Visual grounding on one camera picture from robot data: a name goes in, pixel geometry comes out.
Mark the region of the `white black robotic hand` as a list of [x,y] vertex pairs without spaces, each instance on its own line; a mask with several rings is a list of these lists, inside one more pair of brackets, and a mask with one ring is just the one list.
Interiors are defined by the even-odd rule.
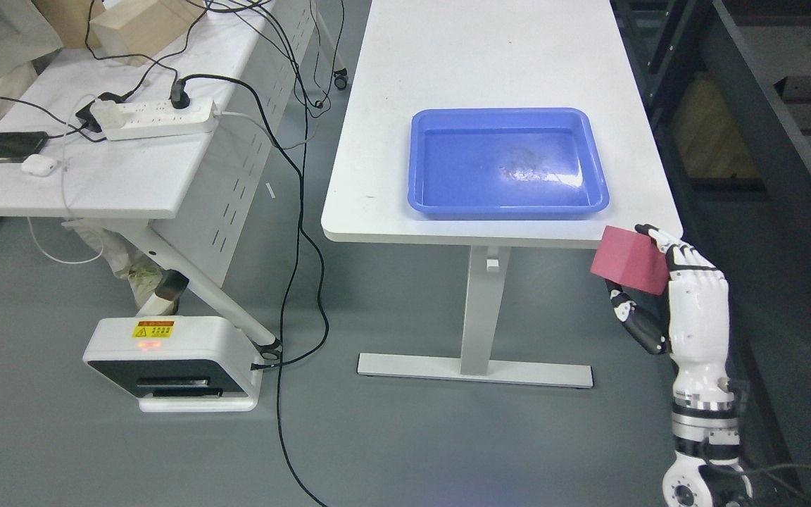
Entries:
[[635,231],[648,235],[667,262],[667,331],[621,285],[608,280],[615,317],[648,353],[668,353],[678,367],[675,404],[690,410],[731,410],[734,395],[725,372],[729,284],[724,273],[691,244],[659,227],[637,224]]

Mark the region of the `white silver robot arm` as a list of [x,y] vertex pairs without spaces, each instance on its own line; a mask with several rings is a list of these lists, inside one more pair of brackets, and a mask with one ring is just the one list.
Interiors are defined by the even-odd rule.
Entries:
[[734,400],[674,398],[672,432],[675,459],[662,479],[667,505],[750,505],[754,491],[740,465]]

